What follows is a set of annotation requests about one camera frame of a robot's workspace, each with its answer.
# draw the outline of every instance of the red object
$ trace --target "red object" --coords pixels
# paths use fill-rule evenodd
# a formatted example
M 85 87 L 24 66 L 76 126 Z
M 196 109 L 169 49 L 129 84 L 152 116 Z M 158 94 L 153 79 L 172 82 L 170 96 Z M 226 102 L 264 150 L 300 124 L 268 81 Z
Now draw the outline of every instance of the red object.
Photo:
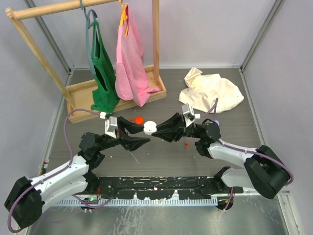
M 135 123 L 138 125 L 142 125 L 143 124 L 143 117 L 141 117 L 141 116 L 136 117 Z

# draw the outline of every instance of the white garment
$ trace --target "white garment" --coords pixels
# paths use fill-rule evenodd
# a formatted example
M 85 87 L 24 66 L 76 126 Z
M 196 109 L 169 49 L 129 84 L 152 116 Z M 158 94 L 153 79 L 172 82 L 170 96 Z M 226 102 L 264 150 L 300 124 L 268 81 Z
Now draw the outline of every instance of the white garment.
M 179 101 L 190 104 L 194 109 L 209 111 L 218 98 L 217 113 L 231 110 L 244 97 L 236 85 L 219 74 L 201 75 L 202 71 L 193 67 L 185 76 L 188 88 L 179 94 Z

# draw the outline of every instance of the gray floor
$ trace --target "gray floor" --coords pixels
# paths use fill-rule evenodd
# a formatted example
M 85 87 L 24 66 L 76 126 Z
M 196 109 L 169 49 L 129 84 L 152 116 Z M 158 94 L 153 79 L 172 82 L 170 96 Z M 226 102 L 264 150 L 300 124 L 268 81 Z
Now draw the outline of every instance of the gray floor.
M 224 213 L 216 207 L 51 207 L 27 235 L 287 235 L 278 199 L 235 196 Z
M 188 71 L 189 69 L 160 70 L 160 75 L 167 89 L 165 99 L 147 103 L 142 108 L 133 107 L 116 112 L 114 115 L 116 117 L 123 116 L 126 119 L 143 116 L 145 121 L 153 120 L 156 123 L 161 123 L 175 112 L 181 112 L 182 104 L 178 101 L 178 96 L 180 91 L 186 88 L 183 79 Z M 260 140 L 238 69 L 203 69 L 202 71 L 203 74 L 219 73 L 221 77 L 229 79 L 239 87 L 245 97 L 243 102 L 234 109 L 217 115 L 217 120 L 221 124 L 222 139 L 246 147 L 259 147 Z M 75 84 L 91 79 L 92 76 L 89 71 L 78 70 L 74 72 L 71 83 Z M 48 170 L 54 169 L 69 159 L 69 150 L 63 136 L 63 122 L 66 115 L 67 111 L 64 108 Z M 67 134 L 74 153 L 79 151 L 80 137 L 85 132 L 103 134 L 104 122 L 99 118 L 94 118 L 77 124 L 68 124 Z M 186 141 L 189 142 L 188 149 L 184 145 Z M 130 152 L 117 146 L 103 152 L 106 157 L 93 172 L 98 176 L 213 176 L 223 166 L 231 166 L 223 161 L 200 156 L 194 146 L 195 141 L 197 140 L 182 138 L 177 143 L 167 143 L 152 138 L 149 143 L 133 152 L 139 164 Z

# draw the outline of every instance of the orange hanger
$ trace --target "orange hanger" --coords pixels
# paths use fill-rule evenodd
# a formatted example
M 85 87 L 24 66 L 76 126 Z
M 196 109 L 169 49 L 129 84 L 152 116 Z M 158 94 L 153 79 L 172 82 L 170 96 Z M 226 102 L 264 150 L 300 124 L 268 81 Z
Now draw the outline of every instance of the orange hanger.
M 121 21 L 119 23 L 120 26 L 123 26 L 125 20 L 128 19 L 128 16 L 126 15 L 126 8 L 127 8 L 127 4 L 126 5 L 123 5 L 123 0 L 118 0 L 120 3 L 121 3 L 121 6 L 122 6 L 122 16 L 121 16 Z M 128 25 L 126 27 L 126 30 L 125 30 L 125 36 L 128 35 Z

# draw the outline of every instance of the wooden clothes rack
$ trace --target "wooden clothes rack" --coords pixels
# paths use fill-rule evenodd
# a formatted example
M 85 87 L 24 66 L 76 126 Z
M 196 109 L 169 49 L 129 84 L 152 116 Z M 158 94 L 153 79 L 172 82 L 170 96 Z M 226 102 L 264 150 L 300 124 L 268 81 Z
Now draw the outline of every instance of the wooden clothes rack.
M 113 1 L 118 0 L 83 0 L 83 6 L 88 7 Z M 92 91 L 97 89 L 97 84 L 95 80 L 90 80 L 87 82 L 82 82 L 65 87 L 62 81 L 60 80 L 59 76 L 51 66 L 51 64 L 48 62 L 43 52 L 38 47 L 37 43 L 31 36 L 31 34 L 26 29 L 25 25 L 22 23 L 22 20 L 63 11 L 70 11 L 79 8 L 81 8 L 80 1 L 72 0 L 46 6 L 33 7 L 20 11 L 15 11 L 11 7 L 6 8 L 5 10 L 8 18 L 10 19 L 16 30 L 25 40 L 29 48 L 32 50 L 34 55 L 42 64 L 43 68 L 52 78 L 55 85 L 58 87 L 63 96 L 66 98 L 68 113 L 78 108 L 90 110 L 90 106 L 93 104 Z M 149 87 L 159 87 L 161 91 L 151 94 L 150 98 L 148 99 L 148 102 L 166 97 L 166 89 L 164 87 L 161 77 L 159 76 L 159 0 L 152 0 L 152 19 L 153 19 L 152 24 L 153 24 L 154 64 L 145 67 L 145 71 L 149 78 Z M 136 103 L 133 100 L 129 101 L 120 100 L 120 102 L 116 105 L 114 111 L 128 109 L 133 106 L 136 106 Z M 87 119 L 91 119 L 93 117 L 96 117 L 96 115 L 83 111 L 77 111 L 69 117 L 69 120 L 72 123 L 76 123 Z

